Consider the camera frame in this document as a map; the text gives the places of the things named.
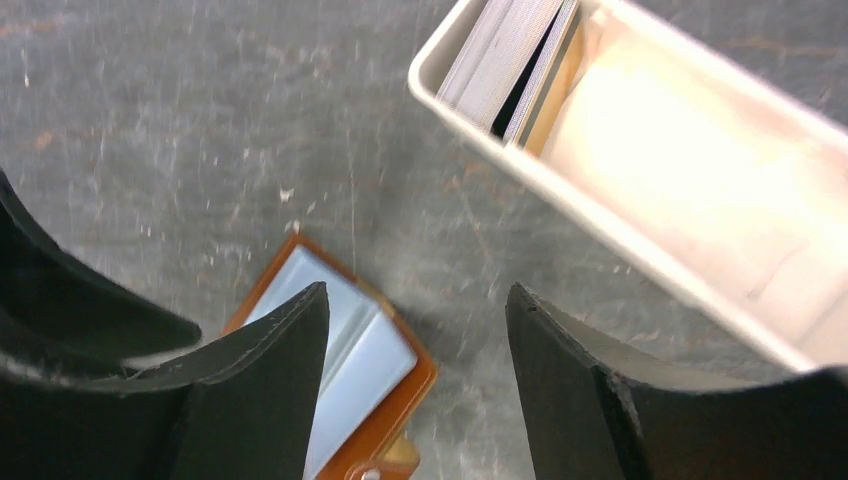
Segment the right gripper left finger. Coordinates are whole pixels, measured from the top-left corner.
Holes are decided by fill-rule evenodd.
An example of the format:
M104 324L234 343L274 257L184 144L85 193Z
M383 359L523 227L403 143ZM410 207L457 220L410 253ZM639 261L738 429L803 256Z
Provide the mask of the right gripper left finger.
M328 340L326 286L125 373L1 318L5 479L299 479Z

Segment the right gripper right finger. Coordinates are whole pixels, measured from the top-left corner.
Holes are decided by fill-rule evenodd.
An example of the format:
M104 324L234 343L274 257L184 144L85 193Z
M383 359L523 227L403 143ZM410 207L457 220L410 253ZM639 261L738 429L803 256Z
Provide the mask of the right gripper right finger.
M843 479L847 370L757 383L673 364L521 284L508 339L539 479Z

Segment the cards in tray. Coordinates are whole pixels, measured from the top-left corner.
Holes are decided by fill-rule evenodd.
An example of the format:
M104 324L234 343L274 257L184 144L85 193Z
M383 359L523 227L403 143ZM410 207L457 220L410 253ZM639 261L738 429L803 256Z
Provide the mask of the cards in tray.
M577 1L488 1L436 97L485 133L542 153L581 66Z

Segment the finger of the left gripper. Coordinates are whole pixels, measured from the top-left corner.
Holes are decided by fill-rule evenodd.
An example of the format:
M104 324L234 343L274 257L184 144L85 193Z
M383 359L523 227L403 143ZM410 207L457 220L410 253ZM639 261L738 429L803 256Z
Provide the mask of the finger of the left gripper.
M130 360L193 346L201 329L113 282L63 250L1 179L1 338L46 347L42 359L84 372L119 372Z

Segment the white plastic tray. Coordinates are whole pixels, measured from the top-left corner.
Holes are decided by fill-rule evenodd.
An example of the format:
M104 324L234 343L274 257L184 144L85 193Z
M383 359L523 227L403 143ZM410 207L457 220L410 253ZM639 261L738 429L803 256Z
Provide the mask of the white plastic tray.
M588 1L542 153L436 95L482 13L460 1L412 95L682 302L794 371L847 360L847 131L629 1Z

